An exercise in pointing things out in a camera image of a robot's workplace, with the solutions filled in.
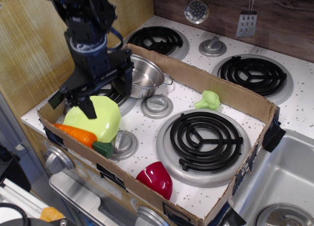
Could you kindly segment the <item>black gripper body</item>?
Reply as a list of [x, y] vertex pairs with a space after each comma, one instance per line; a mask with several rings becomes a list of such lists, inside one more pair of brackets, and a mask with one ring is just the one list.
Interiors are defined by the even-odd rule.
[[96, 44], [79, 44], [72, 38], [67, 39], [74, 71], [60, 87], [60, 92], [69, 107], [78, 106], [80, 97], [90, 97], [103, 86], [117, 78], [118, 69], [127, 57], [130, 49], [114, 49], [109, 52], [106, 38]]

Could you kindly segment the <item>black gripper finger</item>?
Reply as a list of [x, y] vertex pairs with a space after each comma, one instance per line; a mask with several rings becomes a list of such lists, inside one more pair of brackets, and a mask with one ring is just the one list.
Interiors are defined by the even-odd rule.
[[88, 119], [97, 118], [93, 103], [88, 96], [80, 97], [78, 99], [78, 107], [83, 111]]
[[131, 63], [118, 69], [117, 78], [111, 84], [123, 97], [130, 97], [132, 89], [132, 71], [134, 64]]

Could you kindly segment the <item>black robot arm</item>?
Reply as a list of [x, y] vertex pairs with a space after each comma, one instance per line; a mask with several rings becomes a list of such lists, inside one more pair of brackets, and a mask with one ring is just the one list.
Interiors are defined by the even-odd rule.
[[67, 26], [64, 33], [74, 61], [74, 71], [60, 87], [57, 104], [62, 100], [69, 107], [79, 107], [88, 119], [97, 117], [90, 96], [107, 84], [113, 84], [125, 98], [131, 95], [132, 51], [123, 43], [107, 47], [107, 34], [120, 41], [121, 34], [113, 28], [117, 19], [115, 6], [108, 0], [49, 0]]

